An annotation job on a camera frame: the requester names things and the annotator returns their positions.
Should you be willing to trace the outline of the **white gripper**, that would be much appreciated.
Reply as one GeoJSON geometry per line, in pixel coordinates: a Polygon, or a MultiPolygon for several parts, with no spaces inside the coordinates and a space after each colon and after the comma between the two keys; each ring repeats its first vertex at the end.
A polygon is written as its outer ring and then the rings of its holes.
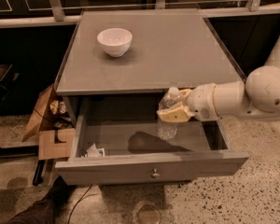
{"type": "Polygon", "coordinates": [[[215,87],[215,83],[210,83],[200,85],[193,90],[180,90],[179,97],[188,97],[188,106],[179,102],[170,108],[158,110],[158,117],[161,121],[169,123],[187,122],[192,117],[199,121],[218,120],[218,115],[214,105],[215,87]]]}

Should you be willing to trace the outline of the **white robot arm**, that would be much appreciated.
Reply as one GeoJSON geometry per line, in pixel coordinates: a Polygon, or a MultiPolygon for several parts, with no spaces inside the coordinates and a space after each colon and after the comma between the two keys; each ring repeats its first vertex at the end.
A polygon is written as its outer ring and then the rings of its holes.
{"type": "Polygon", "coordinates": [[[159,106],[160,120],[171,123],[218,120],[225,115],[241,119],[280,119],[280,36],[265,64],[245,81],[200,85],[180,90],[172,87],[164,95],[174,97],[170,107],[159,106]]]}

